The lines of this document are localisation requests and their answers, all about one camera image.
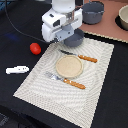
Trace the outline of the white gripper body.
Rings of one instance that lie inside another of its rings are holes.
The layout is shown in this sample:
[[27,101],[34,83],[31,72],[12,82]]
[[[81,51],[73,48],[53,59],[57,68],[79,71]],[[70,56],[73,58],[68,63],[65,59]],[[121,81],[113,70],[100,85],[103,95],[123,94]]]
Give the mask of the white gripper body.
[[71,13],[58,13],[50,9],[42,16],[42,36],[46,42],[57,39],[59,42],[74,34],[74,30],[82,25],[82,10]]

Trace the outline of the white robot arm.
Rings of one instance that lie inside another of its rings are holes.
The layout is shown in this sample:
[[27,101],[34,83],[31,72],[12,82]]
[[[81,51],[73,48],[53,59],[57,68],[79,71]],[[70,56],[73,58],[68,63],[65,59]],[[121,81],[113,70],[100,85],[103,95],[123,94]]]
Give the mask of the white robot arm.
[[42,16],[42,21],[43,39],[61,42],[82,25],[82,9],[75,10],[75,0],[52,0],[52,7]]

